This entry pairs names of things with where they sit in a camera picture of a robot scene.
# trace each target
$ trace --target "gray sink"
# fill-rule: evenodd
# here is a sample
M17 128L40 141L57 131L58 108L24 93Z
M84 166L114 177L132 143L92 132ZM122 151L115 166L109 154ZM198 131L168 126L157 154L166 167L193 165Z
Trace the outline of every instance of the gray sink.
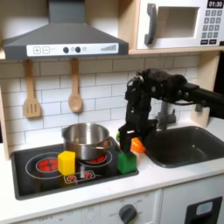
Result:
M146 154L157 165L174 168L224 158L224 143L198 127L159 131L147 140Z

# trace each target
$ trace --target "wooden spoon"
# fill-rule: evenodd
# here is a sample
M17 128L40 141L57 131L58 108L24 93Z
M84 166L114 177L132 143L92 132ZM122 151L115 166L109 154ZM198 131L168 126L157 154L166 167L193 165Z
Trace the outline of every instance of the wooden spoon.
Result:
M79 61L71 59L72 67L72 94L69 97L69 107L73 112L81 111L82 102L79 95Z
M34 97L32 62L30 60L24 61L24 71L27 88L27 99L24 102L24 115L26 117L37 117L40 116L40 105Z

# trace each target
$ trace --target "microwave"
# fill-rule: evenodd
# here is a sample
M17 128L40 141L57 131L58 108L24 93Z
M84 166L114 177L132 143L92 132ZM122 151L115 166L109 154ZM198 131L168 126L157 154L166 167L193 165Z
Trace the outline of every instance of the microwave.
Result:
M223 46L224 0L141 0L137 49Z

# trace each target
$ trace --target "stove top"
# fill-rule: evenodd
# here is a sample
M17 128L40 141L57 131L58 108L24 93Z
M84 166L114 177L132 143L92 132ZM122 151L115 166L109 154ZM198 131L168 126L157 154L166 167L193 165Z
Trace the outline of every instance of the stove top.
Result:
M107 154L92 160L76 160L76 173L63 176L58 171L58 155L63 144L13 152L11 163L17 200L26 200L113 179L137 175L138 171L121 174L117 170L118 154L123 153L110 137Z

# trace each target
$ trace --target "faucet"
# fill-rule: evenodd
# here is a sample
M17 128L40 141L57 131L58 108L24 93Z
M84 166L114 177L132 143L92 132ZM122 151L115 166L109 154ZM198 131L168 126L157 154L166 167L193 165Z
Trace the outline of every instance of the faucet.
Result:
M158 120L158 128L162 131L167 130L167 125L171 123L176 123L177 118L175 116L175 109L171 114L168 114L168 102L162 101L161 110L157 113L155 117Z

